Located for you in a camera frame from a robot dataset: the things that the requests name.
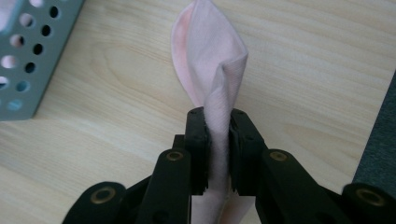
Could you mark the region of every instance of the pink cloth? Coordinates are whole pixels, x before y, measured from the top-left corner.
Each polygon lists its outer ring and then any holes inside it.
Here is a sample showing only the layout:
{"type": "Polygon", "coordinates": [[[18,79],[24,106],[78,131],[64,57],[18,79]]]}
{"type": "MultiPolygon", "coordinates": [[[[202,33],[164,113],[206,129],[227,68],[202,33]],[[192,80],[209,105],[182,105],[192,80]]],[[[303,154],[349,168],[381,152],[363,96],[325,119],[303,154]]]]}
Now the pink cloth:
{"type": "Polygon", "coordinates": [[[227,18],[210,0],[194,0],[172,31],[178,78],[195,106],[203,106],[212,136],[209,188],[192,197],[195,224],[239,223],[253,198],[229,193],[228,132],[231,110],[245,71],[248,51],[227,18]]]}

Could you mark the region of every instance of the basket hole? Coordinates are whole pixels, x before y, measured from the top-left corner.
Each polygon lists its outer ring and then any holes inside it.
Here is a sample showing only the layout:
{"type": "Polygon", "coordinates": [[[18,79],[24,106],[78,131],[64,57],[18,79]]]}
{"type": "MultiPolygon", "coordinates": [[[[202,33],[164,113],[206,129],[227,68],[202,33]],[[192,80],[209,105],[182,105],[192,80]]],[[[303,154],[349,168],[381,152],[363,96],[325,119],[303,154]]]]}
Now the basket hole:
{"type": "Polygon", "coordinates": [[[18,4],[18,1],[0,0],[0,32],[10,25],[12,12],[18,4]]]}
{"type": "Polygon", "coordinates": [[[8,78],[0,77],[0,90],[5,89],[8,85],[8,78]]]}
{"type": "Polygon", "coordinates": [[[43,52],[43,46],[42,46],[42,45],[36,44],[36,45],[33,47],[33,54],[39,55],[39,54],[41,54],[42,52],[43,52]]]}
{"type": "Polygon", "coordinates": [[[51,7],[49,9],[49,15],[52,18],[57,18],[59,16],[59,9],[57,7],[51,7]]]}
{"type": "Polygon", "coordinates": [[[23,102],[21,100],[13,100],[8,102],[7,109],[12,111],[20,110],[23,106],[23,102]]]}
{"type": "Polygon", "coordinates": [[[42,7],[44,6],[44,0],[29,0],[30,5],[34,7],[42,7]]]}
{"type": "Polygon", "coordinates": [[[33,73],[35,71],[35,64],[34,63],[27,63],[25,65],[25,72],[26,73],[33,73]]]}
{"type": "Polygon", "coordinates": [[[44,25],[43,28],[41,29],[41,34],[43,36],[49,36],[51,32],[51,29],[48,25],[44,25]]]}
{"type": "Polygon", "coordinates": [[[33,18],[32,15],[23,13],[20,16],[20,23],[24,27],[32,27],[35,23],[35,19],[33,18]]]}
{"type": "Polygon", "coordinates": [[[17,58],[12,55],[6,55],[1,59],[1,65],[4,68],[14,68],[17,66],[17,58]]]}
{"type": "Polygon", "coordinates": [[[16,87],[17,91],[29,91],[29,89],[30,89],[30,83],[27,81],[20,81],[16,87]]]}
{"type": "Polygon", "coordinates": [[[24,38],[21,35],[13,35],[9,39],[9,43],[11,44],[11,46],[13,46],[15,48],[19,48],[24,45],[24,38]]]}

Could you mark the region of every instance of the gray plastic basket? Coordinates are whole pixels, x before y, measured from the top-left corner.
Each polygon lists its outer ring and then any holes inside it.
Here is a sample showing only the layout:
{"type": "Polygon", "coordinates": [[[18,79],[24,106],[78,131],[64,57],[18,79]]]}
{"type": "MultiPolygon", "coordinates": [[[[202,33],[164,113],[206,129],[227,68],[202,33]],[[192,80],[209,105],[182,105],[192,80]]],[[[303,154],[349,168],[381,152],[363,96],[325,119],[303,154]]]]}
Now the gray plastic basket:
{"type": "Polygon", "coordinates": [[[0,120],[31,118],[84,0],[20,0],[0,32],[0,120]]]}

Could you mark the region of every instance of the screw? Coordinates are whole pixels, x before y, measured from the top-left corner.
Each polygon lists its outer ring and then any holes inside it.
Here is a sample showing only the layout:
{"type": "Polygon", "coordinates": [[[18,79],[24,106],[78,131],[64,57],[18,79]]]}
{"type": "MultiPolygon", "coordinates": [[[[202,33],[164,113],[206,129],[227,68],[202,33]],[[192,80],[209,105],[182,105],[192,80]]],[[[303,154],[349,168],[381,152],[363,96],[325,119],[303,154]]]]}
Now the screw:
{"type": "Polygon", "coordinates": [[[288,159],[286,154],[279,151],[271,152],[270,157],[275,161],[285,161],[288,159]]]}
{"type": "Polygon", "coordinates": [[[370,189],[357,189],[356,194],[361,200],[373,206],[384,206],[386,202],[381,195],[370,189]]]}
{"type": "Polygon", "coordinates": [[[92,203],[107,203],[116,195],[116,190],[111,187],[102,187],[91,195],[92,203]]]}
{"type": "Polygon", "coordinates": [[[169,152],[166,155],[166,159],[168,159],[169,161],[178,161],[183,159],[183,154],[178,151],[169,152]]]}

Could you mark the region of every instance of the wooden surface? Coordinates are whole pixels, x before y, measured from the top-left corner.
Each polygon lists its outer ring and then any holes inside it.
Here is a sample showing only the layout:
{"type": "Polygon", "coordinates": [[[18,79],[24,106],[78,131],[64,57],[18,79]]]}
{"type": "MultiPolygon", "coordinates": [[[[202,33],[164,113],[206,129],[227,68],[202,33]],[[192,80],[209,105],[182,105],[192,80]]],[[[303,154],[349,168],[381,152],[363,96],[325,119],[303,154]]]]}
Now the wooden surface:
{"type": "MultiPolygon", "coordinates": [[[[36,116],[0,123],[0,223],[60,223],[91,185],[150,175],[193,108],[170,54],[189,2],[86,1],[36,116]]],[[[395,69],[396,4],[215,3],[249,50],[236,107],[340,192],[395,69]]],[[[258,222],[252,209],[244,223],[258,222]]]]}

